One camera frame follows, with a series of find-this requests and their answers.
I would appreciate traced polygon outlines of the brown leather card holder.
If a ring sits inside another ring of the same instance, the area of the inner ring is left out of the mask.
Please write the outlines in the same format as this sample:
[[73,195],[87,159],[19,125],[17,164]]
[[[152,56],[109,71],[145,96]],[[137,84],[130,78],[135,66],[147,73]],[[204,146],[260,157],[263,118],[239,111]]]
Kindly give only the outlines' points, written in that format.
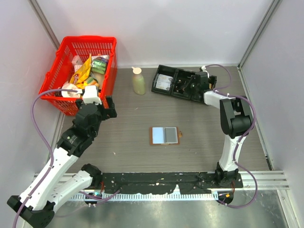
[[150,145],[178,145],[182,132],[178,127],[150,127]]

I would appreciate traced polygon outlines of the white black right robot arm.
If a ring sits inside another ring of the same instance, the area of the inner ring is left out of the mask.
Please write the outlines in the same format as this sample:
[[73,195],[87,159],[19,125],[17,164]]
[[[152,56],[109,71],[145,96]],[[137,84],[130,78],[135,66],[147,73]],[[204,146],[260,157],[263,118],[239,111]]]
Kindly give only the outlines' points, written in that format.
[[214,182],[224,188],[238,178],[238,159],[248,133],[254,126],[250,102],[242,96],[223,94],[210,89],[210,76],[207,71],[200,71],[191,77],[190,92],[204,104],[219,109],[220,126],[225,140],[222,156],[217,163]]

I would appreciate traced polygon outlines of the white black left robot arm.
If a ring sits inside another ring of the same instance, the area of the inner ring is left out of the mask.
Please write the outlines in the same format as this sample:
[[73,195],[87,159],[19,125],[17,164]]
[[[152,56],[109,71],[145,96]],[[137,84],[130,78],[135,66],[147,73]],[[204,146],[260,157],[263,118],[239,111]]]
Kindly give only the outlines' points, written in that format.
[[7,204],[33,228],[45,228],[58,209],[79,191],[97,189],[102,182],[102,172],[85,164],[70,180],[57,186],[66,171],[82,156],[97,137],[101,122],[116,118],[117,112],[111,96],[105,98],[108,107],[92,98],[89,103],[77,100],[78,112],[73,125],[62,133],[50,159],[20,195],[11,196]]

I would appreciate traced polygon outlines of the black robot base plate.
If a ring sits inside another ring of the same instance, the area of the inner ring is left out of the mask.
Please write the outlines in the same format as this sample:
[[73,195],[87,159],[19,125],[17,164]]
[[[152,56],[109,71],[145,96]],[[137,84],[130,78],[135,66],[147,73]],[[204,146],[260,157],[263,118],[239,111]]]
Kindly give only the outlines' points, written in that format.
[[220,178],[213,172],[125,172],[103,173],[85,190],[104,190],[107,194],[172,194],[176,187],[181,194],[210,193],[211,189],[242,188],[240,174]]

